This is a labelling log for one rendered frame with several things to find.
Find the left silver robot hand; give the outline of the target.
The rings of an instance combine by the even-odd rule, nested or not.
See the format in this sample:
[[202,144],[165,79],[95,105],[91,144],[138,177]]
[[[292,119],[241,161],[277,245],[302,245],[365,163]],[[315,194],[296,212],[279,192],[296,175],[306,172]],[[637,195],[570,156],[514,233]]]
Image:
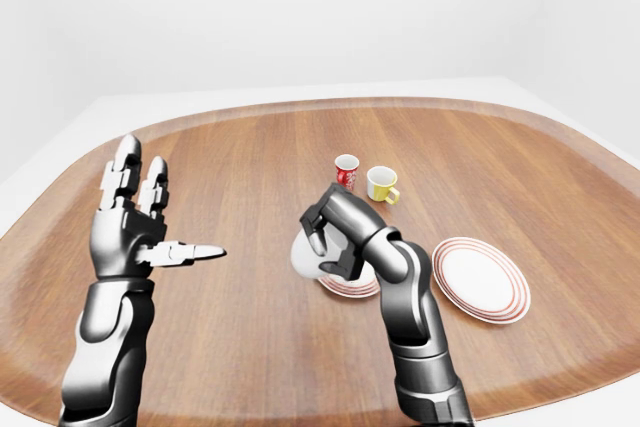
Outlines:
[[169,200],[168,165],[156,156],[140,178],[141,144],[125,135],[104,170],[102,197],[90,232],[90,255],[100,280],[150,275],[154,267],[191,265],[226,255],[215,245],[165,239],[162,214]]

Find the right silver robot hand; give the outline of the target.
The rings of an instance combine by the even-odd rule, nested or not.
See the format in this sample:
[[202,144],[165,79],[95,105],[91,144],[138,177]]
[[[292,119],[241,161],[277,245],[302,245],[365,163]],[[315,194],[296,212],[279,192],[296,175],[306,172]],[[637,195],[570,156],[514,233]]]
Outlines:
[[347,247],[337,261],[323,261],[319,265],[322,271],[347,281],[359,278],[364,265],[364,246],[386,226],[367,202],[339,183],[330,185],[320,200],[302,214],[300,223],[312,250],[320,257],[327,255],[326,224],[333,225],[347,238]]

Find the white mug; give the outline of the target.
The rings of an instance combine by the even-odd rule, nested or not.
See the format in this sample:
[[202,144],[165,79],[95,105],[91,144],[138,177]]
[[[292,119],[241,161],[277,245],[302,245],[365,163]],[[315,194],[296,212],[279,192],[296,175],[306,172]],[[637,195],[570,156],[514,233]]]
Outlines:
[[325,276],[326,273],[320,269],[320,264],[337,262],[341,252],[347,247],[347,237],[333,225],[326,224],[324,234],[327,253],[325,256],[318,256],[312,249],[304,230],[301,229],[298,232],[291,247],[290,260],[299,275],[311,279]]

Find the red patterned mug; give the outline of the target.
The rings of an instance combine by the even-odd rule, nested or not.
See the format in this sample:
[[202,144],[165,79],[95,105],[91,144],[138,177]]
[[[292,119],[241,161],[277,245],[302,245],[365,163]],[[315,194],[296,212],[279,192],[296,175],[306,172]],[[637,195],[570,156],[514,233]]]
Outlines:
[[354,189],[359,159],[352,154],[341,154],[334,160],[336,167],[336,182],[352,191]]

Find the yellow mug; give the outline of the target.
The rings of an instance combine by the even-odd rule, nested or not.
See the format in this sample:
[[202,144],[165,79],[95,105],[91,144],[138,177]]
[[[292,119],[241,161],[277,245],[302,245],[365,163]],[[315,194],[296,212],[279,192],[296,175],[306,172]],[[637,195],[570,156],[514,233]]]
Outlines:
[[395,188],[398,176],[386,166],[374,166],[367,172],[367,195],[376,202],[387,202],[395,205],[400,193]]

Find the red-ringed white plate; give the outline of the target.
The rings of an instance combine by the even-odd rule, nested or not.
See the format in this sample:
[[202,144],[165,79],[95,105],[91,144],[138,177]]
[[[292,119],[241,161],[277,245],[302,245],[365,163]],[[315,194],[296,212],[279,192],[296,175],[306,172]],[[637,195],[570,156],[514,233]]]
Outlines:
[[531,305],[526,277],[496,247],[452,237],[432,252],[433,274],[444,295],[468,315],[492,324],[522,319]]
[[364,264],[356,280],[347,281],[339,275],[327,274],[320,277],[318,282],[330,292],[347,298],[367,298],[380,292],[375,271],[368,263]]

